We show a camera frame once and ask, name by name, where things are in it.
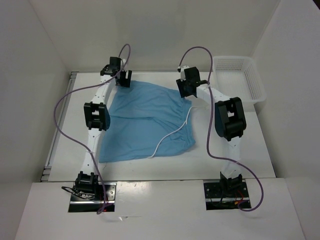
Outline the light blue shorts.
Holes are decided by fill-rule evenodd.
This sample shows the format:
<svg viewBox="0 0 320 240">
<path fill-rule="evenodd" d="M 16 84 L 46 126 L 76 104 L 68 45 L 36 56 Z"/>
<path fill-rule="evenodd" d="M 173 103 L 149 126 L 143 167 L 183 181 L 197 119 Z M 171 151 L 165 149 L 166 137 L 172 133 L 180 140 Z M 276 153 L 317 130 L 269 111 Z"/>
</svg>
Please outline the light blue shorts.
<svg viewBox="0 0 320 240">
<path fill-rule="evenodd" d="M 183 154 L 196 143 L 191 107 L 179 91 L 156 84 L 132 81 L 130 88 L 117 87 L 99 162 Z"/>
</svg>

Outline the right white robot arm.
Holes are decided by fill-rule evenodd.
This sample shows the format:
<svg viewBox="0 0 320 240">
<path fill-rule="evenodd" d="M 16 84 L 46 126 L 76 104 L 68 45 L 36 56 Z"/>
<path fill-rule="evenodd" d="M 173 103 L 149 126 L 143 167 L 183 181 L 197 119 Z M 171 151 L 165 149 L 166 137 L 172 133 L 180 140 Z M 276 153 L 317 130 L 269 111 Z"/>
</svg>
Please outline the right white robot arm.
<svg viewBox="0 0 320 240">
<path fill-rule="evenodd" d="M 182 98 L 194 96 L 212 104 L 212 119 L 216 134 L 225 140 L 226 163 L 220 171 L 219 191 L 222 196 L 230 197 L 242 185 L 243 176 L 238 165 L 240 161 L 240 142 L 247 128 L 243 103 L 239 97 L 229 97 L 214 87 L 208 80 L 201 80 L 197 67 L 187 65 L 178 67 L 180 78 L 176 80 Z"/>
</svg>

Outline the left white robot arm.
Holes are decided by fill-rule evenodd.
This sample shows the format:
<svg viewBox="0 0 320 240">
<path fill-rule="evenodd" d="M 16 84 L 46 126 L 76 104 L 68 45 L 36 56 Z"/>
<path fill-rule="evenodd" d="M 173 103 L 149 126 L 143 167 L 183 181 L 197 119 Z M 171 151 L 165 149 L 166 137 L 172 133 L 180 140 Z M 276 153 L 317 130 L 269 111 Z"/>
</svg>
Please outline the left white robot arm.
<svg viewBox="0 0 320 240">
<path fill-rule="evenodd" d="M 102 138 L 110 127 L 111 118 L 107 109 L 108 99 L 115 86 L 130 87 L 132 71 L 126 69 L 127 59 L 110 57 L 109 63 L 100 71 L 100 82 L 91 101 L 83 106 L 85 125 L 88 129 L 83 164 L 74 186 L 73 194 L 81 200 L 102 201 L 108 195 L 99 178 L 99 151 Z"/>
</svg>

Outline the white perforated plastic basket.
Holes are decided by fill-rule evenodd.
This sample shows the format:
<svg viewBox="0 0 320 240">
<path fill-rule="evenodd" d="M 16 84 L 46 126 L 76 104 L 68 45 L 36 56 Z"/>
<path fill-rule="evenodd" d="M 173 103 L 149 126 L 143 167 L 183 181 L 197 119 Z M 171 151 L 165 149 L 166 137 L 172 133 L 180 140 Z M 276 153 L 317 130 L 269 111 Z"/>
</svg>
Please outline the white perforated plastic basket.
<svg viewBox="0 0 320 240">
<path fill-rule="evenodd" d="M 256 104 L 267 98 L 254 60 L 247 56 L 215 56 L 214 86 L 229 97 L 243 103 Z"/>
</svg>

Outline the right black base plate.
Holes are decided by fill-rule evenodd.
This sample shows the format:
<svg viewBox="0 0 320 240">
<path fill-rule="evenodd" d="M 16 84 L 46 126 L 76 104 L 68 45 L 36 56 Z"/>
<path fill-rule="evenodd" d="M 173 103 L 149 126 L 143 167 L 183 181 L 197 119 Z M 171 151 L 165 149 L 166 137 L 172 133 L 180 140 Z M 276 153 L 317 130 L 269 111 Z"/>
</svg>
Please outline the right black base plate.
<svg viewBox="0 0 320 240">
<path fill-rule="evenodd" d="M 203 182 L 205 206 L 207 211 L 212 210 L 233 210 L 238 205 L 242 209 L 251 209 L 251 202 L 247 183 L 242 182 L 241 186 L 231 193 L 224 193 L 219 180 Z"/>
</svg>

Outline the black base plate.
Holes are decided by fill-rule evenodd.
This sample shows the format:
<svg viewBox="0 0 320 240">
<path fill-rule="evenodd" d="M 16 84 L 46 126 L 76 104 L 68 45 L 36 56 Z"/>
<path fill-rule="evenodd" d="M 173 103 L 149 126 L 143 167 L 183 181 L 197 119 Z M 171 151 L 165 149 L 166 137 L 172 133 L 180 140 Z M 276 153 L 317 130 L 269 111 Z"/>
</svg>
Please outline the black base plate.
<svg viewBox="0 0 320 240">
<path fill-rule="evenodd" d="M 242 209 L 251 209 L 251 202 L 247 183 L 242 182 L 241 186 L 231 193 L 224 193 L 219 180 L 203 182 L 205 206 L 207 211 L 212 210 L 233 210 L 238 205 Z"/>
<path fill-rule="evenodd" d="M 116 182 L 106 182 L 104 184 L 106 190 L 106 207 L 103 212 L 114 212 L 115 211 L 115 199 L 116 199 Z M 97 193 L 84 193 L 80 191 L 79 193 L 73 193 L 70 196 L 68 212 L 69 213 L 93 213 L 97 212 L 104 203 L 103 197 L 103 187 L 99 184 L 97 188 Z"/>
</svg>

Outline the aluminium table edge rail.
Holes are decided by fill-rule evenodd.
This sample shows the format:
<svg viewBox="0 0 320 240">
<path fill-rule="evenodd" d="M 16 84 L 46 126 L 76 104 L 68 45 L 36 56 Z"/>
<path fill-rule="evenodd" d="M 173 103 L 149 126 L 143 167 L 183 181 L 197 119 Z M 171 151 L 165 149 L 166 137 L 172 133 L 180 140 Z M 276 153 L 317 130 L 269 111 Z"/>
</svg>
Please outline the aluminium table edge rail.
<svg viewBox="0 0 320 240">
<path fill-rule="evenodd" d="M 66 89 L 66 93 L 70 92 L 71 90 L 73 90 L 74 85 L 75 85 L 75 81 L 76 81 L 76 77 L 77 77 L 78 72 L 77 71 L 73 71 L 70 73 L 70 78 L 68 81 L 68 86 Z M 70 98 L 71 98 L 71 94 L 69 94 L 68 96 L 66 96 L 60 103 L 60 113 L 58 115 L 57 118 L 57 124 L 59 126 L 60 129 L 62 129 L 63 127 L 63 123 L 66 117 L 66 112 L 68 109 L 68 105 L 70 102 Z M 40 182 L 44 182 L 47 183 L 49 181 L 49 176 L 51 173 L 51 169 L 55 160 L 55 155 L 56 155 L 56 151 L 57 151 L 57 147 L 58 147 L 58 143 L 60 140 L 60 132 L 56 129 L 54 132 L 54 136 L 53 139 L 51 141 L 51 145 L 50 145 L 50 149 L 47 155 L 47 159 L 46 159 L 46 163 L 43 167 L 43 171 L 41 174 L 41 178 L 40 178 Z"/>
</svg>

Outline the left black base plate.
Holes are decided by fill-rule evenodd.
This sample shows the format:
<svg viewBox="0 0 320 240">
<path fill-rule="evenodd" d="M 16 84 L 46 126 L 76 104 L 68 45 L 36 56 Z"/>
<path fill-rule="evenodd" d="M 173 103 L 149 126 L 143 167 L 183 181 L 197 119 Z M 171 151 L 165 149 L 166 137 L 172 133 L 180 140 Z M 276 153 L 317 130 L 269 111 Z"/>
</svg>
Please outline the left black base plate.
<svg viewBox="0 0 320 240">
<path fill-rule="evenodd" d="M 104 184 L 106 190 L 106 207 L 103 212 L 114 212 L 115 211 L 115 199 L 116 199 L 116 182 L 106 182 Z M 99 184 L 97 188 L 97 193 L 84 193 L 80 191 L 79 193 L 73 193 L 70 196 L 68 212 L 69 213 L 93 213 L 97 212 L 104 203 L 103 197 L 103 187 Z"/>
</svg>

